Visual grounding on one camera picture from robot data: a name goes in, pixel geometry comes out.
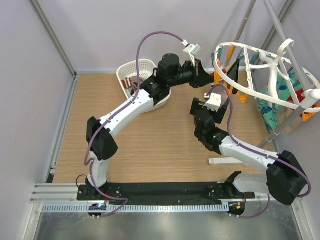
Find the white round clip hanger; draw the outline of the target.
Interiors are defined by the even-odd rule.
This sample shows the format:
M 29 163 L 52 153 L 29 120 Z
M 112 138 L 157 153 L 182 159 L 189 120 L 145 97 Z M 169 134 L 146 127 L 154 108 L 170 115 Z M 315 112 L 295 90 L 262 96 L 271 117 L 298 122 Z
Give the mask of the white round clip hanger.
M 308 83 L 311 83 L 311 89 L 305 90 L 302 94 L 305 97 L 302 102 L 299 102 L 293 84 L 290 81 L 289 72 L 286 68 L 286 65 L 291 65 L 293 67 L 294 64 L 292 63 L 291 59 L 285 58 L 285 55 L 289 53 L 289 48 L 294 44 L 295 41 L 291 38 L 288 38 L 280 45 L 277 53 L 274 54 L 242 43 L 224 42 L 219 44 L 215 49 L 215 56 L 213 60 L 214 69 L 215 72 L 218 73 L 218 75 L 227 84 L 230 84 L 241 93 L 293 110 L 302 108 L 304 113 L 318 113 L 320 108 L 312 108 L 312 106 L 320 101 L 320 83 L 313 76 L 313 74 L 311 74 L 305 68 L 302 68 L 302 76 L 306 77 Z M 231 80 L 226 74 L 223 73 L 221 67 L 218 65 L 220 62 L 218 59 L 218 53 L 224 47 L 229 47 L 231 49 L 235 47 L 241 48 L 243 51 L 245 72 L 247 74 L 247 87 Z M 258 88 L 254 87 L 254 83 L 258 81 L 252 76 L 254 70 L 269 72 L 267 76 L 262 78 L 262 83 L 267 86 L 267 93 L 261 93 Z M 279 99 L 277 93 L 278 75 L 285 79 L 293 102 Z

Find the grey sock rust striped cuff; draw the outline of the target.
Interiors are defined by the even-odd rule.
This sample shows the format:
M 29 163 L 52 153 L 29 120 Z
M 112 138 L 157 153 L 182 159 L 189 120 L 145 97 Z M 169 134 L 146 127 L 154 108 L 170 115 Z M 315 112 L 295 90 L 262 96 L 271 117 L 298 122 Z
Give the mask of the grey sock rust striped cuff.
M 135 92 L 138 86 L 138 78 L 136 76 L 126 77 L 121 80 L 121 83 L 126 90 L 133 90 Z

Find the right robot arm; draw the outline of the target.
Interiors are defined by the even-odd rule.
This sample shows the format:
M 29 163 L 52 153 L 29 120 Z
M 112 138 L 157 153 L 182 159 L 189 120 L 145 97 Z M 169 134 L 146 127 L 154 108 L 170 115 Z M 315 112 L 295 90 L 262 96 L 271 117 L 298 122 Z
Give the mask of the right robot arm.
M 240 173 L 225 185 L 230 198 L 237 198 L 245 192 L 269 194 L 279 203 L 290 206 L 299 198 L 310 181 L 295 155 L 284 150 L 281 153 L 263 150 L 235 138 L 218 128 L 228 108 L 227 104 L 218 110 L 210 109 L 198 98 L 192 100 L 190 115 L 194 119 L 194 136 L 204 147 L 222 156 L 234 158 L 261 172 L 261 175 Z

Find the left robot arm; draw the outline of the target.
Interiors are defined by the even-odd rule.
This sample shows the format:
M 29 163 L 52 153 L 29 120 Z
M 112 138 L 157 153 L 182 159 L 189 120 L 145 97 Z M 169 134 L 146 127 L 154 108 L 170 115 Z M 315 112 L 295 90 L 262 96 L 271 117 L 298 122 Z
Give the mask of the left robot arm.
M 213 82 L 214 77 L 205 71 L 199 59 L 180 64 L 176 54 L 168 53 L 133 96 L 101 119 L 91 117 L 87 121 L 88 149 L 84 163 L 90 166 L 86 184 L 88 194 L 94 200 L 101 200 L 106 195 L 109 160 L 118 150 L 115 138 L 126 125 L 168 97 L 172 87 L 189 84 L 198 89 Z

